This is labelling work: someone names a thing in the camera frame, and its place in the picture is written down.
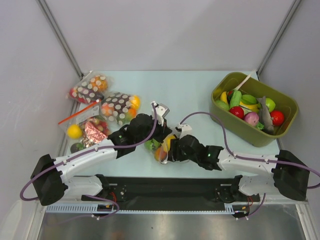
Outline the green fake apple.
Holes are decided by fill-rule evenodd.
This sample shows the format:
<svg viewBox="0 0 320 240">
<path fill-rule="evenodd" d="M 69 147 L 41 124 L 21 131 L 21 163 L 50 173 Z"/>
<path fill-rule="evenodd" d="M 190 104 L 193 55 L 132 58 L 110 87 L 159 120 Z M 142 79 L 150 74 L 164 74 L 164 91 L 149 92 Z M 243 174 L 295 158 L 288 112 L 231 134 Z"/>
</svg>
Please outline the green fake apple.
<svg viewBox="0 0 320 240">
<path fill-rule="evenodd" d="M 157 140 L 155 139 L 151 139 L 151 140 L 148 140 L 144 143 L 144 146 L 146 147 L 147 150 L 149 151 L 155 151 L 157 150 L 160 146 L 161 146 L 161 143 L 158 142 Z"/>
</svg>

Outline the yellow fake lemon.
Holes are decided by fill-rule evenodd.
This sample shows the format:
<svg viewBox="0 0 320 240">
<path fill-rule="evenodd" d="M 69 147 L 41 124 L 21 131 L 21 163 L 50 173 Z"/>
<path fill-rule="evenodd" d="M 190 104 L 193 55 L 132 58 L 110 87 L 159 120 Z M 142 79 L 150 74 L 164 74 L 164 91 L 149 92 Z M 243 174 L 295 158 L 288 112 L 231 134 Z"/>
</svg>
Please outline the yellow fake lemon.
<svg viewBox="0 0 320 240">
<path fill-rule="evenodd" d="M 164 139 L 164 142 L 163 142 L 163 147 L 164 147 L 164 150 L 166 152 L 169 152 L 170 149 L 171 149 L 171 141 L 176 139 L 176 136 L 174 134 L 169 134 L 165 139 Z"/>
</svg>

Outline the clear zip top bag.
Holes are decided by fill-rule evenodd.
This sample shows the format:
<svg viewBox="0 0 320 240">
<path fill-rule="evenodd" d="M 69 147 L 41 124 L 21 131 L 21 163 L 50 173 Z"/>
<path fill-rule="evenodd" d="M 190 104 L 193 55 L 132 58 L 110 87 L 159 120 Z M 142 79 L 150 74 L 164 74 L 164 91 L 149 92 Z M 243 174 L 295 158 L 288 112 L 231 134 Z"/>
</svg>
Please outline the clear zip top bag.
<svg viewBox="0 0 320 240">
<path fill-rule="evenodd" d="M 172 140 L 176 140 L 177 136 L 175 134 L 169 134 L 162 143 L 153 139 L 150 139 L 144 143 L 144 147 L 153 154 L 154 159 L 160 164 L 173 163 L 173 144 Z"/>
</svg>

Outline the orange fake fruit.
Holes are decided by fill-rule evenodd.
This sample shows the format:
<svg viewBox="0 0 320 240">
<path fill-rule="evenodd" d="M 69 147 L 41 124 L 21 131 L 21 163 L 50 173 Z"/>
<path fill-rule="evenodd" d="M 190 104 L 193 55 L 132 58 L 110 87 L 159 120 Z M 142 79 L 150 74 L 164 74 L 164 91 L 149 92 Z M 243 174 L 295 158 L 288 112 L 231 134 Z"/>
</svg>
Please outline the orange fake fruit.
<svg viewBox="0 0 320 240">
<path fill-rule="evenodd" d="M 163 147 L 159 147 L 154 153 L 154 158 L 158 162 L 163 162 L 168 158 L 168 152 Z"/>
</svg>

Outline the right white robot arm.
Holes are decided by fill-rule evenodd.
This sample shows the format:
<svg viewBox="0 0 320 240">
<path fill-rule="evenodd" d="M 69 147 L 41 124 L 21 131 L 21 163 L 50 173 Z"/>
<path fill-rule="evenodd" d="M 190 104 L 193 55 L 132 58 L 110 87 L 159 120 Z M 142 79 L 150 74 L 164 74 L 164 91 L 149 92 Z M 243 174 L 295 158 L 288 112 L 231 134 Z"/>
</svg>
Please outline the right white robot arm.
<svg viewBox="0 0 320 240">
<path fill-rule="evenodd" d="M 201 144 L 192 135 L 165 140 L 163 150 L 170 162 L 190 160 L 208 171 L 240 171 L 230 188 L 231 196 L 242 201 L 256 194 L 280 193 L 294 201 L 305 201 L 310 171 L 288 150 L 276 155 L 239 156 L 226 148 Z"/>
</svg>

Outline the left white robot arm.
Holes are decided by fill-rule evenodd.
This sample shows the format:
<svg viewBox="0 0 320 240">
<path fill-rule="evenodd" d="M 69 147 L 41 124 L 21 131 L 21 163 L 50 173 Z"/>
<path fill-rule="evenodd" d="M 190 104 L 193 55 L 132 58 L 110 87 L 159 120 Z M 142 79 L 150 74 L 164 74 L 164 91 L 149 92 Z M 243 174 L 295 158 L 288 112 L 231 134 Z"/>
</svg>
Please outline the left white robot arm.
<svg viewBox="0 0 320 240">
<path fill-rule="evenodd" d="M 49 206 L 75 190 L 78 196 L 94 195 L 99 200 L 105 200 L 110 195 L 108 185 L 97 183 L 90 189 L 82 179 L 80 187 L 73 187 L 70 180 L 91 166 L 134 152 L 137 146 L 149 140 L 162 143 L 171 133 L 172 129 L 166 122 L 160 123 L 152 116 L 140 113 L 129 124 L 93 146 L 56 158 L 51 158 L 49 154 L 43 155 L 30 177 L 36 198 L 42 206 Z"/>
</svg>

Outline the polka dot bag near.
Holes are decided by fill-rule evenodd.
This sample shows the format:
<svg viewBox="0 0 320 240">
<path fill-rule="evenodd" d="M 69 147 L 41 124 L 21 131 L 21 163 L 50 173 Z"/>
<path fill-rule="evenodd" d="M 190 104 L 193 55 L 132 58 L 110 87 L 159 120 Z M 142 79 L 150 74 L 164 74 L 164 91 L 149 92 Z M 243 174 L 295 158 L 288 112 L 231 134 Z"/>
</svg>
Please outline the polka dot bag near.
<svg viewBox="0 0 320 240">
<path fill-rule="evenodd" d="M 137 116 L 140 107 L 138 95 L 111 91 L 101 103 L 101 113 L 107 121 L 123 126 Z"/>
</svg>

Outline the polka dot bag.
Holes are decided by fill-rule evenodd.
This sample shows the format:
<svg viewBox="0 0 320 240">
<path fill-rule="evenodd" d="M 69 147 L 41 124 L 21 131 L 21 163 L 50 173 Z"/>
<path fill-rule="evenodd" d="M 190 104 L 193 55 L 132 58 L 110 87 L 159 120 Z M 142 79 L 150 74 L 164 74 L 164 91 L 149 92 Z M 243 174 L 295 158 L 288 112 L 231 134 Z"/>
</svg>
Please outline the polka dot bag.
<svg viewBox="0 0 320 240">
<path fill-rule="evenodd" d="M 113 77 L 91 70 L 69 90 L 66 97 L 86 105 L 103 101 L 113 83 Z"/>
<path fill-rule="evenodd" d="M 138 95 L 111 91 L 101 103 L 101 113 L 107 121 L 123 126 L 137 116 L 140 107 Z"/>
</svg>

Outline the orange zip clear bag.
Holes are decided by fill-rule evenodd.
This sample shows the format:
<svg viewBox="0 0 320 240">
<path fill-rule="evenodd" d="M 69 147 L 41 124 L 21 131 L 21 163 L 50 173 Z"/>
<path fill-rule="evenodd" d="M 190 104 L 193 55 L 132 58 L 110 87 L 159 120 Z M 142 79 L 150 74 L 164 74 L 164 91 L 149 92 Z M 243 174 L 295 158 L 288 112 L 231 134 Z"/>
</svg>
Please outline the orange zip clear bag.
<svg viewBox="0 0 320 240">
<path fill-rule="evenodd" d="M 72 114 L 58 123 L 65 132 L 70 153 L 76 153 L 105 140 L 111 133 L 106 118 L 101 112 L 101 101 L 91 103 L 84 109 Z M 70 125 L 78 125 L 82 130 L 82 137 L 72 139 L 67 135 Z"/>
</svg>

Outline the polka dot bag far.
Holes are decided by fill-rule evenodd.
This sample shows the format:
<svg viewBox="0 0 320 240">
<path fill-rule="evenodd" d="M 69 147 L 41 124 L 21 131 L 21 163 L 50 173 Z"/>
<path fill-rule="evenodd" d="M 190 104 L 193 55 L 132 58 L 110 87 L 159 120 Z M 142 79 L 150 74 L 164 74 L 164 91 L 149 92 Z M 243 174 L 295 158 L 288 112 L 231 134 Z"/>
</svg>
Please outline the polka dot bag far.
<svg viewBox="0 0 320 240">
<path fill-rule="evenodd" d="M 69 90 L 66 97 L 86 105 L 103 101 L 113 83 L 113 77 L 91 70 Z"/>
</svg>

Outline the yellow lemon in bag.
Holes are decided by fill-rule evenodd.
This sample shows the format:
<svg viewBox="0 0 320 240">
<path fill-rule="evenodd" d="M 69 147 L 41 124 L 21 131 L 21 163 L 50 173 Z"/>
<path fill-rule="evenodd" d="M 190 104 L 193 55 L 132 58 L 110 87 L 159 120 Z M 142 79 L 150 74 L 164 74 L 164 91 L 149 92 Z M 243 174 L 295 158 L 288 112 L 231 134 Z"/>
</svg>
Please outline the yellow lemon in bag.
<svg viewBox="0 0 320 240">
<path fill-rule="evenodd" d="M 83 136 L 82 129 L 77 124 L 72 124 L 67 128 L 67 135 L 71 139 L 79 139 Z"/>
</svg>

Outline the grey fake fish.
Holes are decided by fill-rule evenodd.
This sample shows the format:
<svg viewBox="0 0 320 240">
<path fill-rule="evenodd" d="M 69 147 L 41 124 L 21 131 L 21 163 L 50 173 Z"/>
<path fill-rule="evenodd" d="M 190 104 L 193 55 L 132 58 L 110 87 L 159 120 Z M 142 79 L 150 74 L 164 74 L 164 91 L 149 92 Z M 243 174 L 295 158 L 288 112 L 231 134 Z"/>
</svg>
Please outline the grey fake fish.
<svg viewBox="0 0 320 240">
<path fill-rule="evenodd" d="M 259 121 L 264 125 L 264 132 L 273 135 L 274 134 L 274 126 L 273 120 L 269 112 L 269 108 L 267 107 L 266 103 L 266 96 L 261 98 L 257 98 L 258 103 L 260 104 L 259 108 Z"/>
</svg>

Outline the yellow banana in bin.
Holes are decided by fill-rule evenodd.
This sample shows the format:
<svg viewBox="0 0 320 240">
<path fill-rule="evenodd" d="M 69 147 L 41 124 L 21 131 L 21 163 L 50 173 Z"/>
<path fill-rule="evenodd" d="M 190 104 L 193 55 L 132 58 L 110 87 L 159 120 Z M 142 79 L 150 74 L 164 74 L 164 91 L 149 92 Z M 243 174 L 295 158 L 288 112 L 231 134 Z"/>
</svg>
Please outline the yellow banana in bin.
<svg viewBox="0 0 320 240">
<path fill-rule="evenodd" d="M 220 100 L 226 104 L 228 104 L 228 95 L 227 95 L 227 92 L 224 91 L 221 93 L 220 95 Z"/>
</svg>

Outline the red tomato in bin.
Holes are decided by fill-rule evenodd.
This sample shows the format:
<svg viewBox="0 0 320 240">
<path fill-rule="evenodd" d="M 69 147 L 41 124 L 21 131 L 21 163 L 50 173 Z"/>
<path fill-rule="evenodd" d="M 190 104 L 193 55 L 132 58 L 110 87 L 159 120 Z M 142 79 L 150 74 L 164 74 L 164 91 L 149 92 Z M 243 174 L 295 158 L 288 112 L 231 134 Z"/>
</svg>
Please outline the red tomato in bin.
<svg viewBox="0 0 320 240">
<path fill-rule="evenodd" d="M 245 112 L 240 106 L 234 106 L 230 108 L 229 112 L 240 119 L 243 119 L 245 116 Z"/>
</svg>

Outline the pink onion in bin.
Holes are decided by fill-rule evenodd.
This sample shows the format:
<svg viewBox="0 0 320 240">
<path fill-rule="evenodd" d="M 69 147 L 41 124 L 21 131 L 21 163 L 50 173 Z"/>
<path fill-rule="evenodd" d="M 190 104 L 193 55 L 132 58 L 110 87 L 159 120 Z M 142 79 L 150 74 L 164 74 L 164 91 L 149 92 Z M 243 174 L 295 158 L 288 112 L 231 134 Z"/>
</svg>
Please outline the pink onion in bin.
<svg viewBox="0 0 320 240">
<path fill-rule="evenodd" d="M 259 122 L 259 115 L 256 112 L 249 112 L 244 116 L 243 120 L 255 127 Z"/>
</svg>

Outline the green starfruit in bin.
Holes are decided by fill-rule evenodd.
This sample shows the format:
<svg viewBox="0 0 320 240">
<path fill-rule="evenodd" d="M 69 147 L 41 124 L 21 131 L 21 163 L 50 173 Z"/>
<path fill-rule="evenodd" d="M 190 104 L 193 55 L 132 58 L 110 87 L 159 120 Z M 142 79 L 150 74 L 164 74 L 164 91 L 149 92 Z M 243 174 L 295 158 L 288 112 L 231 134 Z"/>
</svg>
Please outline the green starfruit in bin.
<svg viewBox="0 0 320 240">
<path fill-rule="evenodd" d="M 246 105 L 255 105 L 257 104 L 257 99 L 250 94 L 243 94 L 241 101 Z"/>
</svg>

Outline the olive green plastic bin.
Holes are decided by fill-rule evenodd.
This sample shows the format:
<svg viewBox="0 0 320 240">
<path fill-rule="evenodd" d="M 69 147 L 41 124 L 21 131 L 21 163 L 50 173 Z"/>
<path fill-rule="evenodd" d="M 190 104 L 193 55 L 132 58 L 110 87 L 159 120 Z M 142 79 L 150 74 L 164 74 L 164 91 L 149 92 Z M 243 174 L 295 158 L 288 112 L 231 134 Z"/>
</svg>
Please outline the olive green plastic bin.
<svg viewBox="0 0 320 240">
<path fill-rule="evenodd" d="M 264 147 L 287 134 L 298 114 L 299 107 L 297 102 L 291 97 L 253 77 L 250 77 L 244 83 L 240 88 L 240 91 L 243 94 L 249 94 L 258 98 L 263 96 L 271 98 L 275 102 L 275 109 L 284 114 L 284 123 L 282 123 L 281 126 L 276 126 L 273 134 L 265 133 L 219 107 L 216 101 L 220 99 L 221 94 L 237 87 L 246 77 L 247 75 L 242 72 L 231 72 L 227 74 L 211 93 L 210 112 L 223 122 L 226 129 L 236 134 L 238 137 L 255 147 Z"/>
</svg>

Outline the green apple in bin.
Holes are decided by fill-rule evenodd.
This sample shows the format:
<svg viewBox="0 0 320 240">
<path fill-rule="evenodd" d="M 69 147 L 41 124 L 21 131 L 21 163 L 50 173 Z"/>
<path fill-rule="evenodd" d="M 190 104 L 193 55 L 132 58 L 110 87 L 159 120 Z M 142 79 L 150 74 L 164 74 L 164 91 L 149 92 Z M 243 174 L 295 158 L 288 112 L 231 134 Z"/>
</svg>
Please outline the green apple in bin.
<svg viewBox="0 0 320 240">
<path fill-rule="evenodd" d="M 265 99 L 265 104 L 268 108 L 268 111 L 271 113 L 276 108 L 276 103 L 271 98 Z"/>
</svg>

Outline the red apple in bin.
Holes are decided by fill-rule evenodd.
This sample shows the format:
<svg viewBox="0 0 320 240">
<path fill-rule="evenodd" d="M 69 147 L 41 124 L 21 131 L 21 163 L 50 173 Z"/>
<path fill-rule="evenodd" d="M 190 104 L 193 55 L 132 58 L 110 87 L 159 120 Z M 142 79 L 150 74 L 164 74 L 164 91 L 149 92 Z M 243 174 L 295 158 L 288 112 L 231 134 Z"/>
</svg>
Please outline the red apple in bin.
<svg viewBox="0 0 320 240">
<path fill-rule="evenodd" d="M 281 126 L 285 121 L 284 114 L 279 110 L 273 110 L 270 112 L 270 117 L 272 119 L 272 124 L 276 127 Z"/>
</svg>

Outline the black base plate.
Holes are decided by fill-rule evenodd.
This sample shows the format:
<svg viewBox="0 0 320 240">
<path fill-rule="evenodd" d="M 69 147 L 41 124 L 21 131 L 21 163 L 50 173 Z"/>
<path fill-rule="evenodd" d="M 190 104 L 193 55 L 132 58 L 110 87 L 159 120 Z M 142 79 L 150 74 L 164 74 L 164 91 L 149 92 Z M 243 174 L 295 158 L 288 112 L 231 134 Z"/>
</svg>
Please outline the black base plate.
<svg viewBox="0 0 320 240">
<path fill-rule="evenodd" d="M 102 191 L 98 198 L 116 203 L 133 205 L 136 202 L 157 205 L 209 203 L 253 203 L 260 196 L 247 196 L 238 191 L 238 178 L 151 178 L 151 177 L 102 177 Z"/>
</svg>

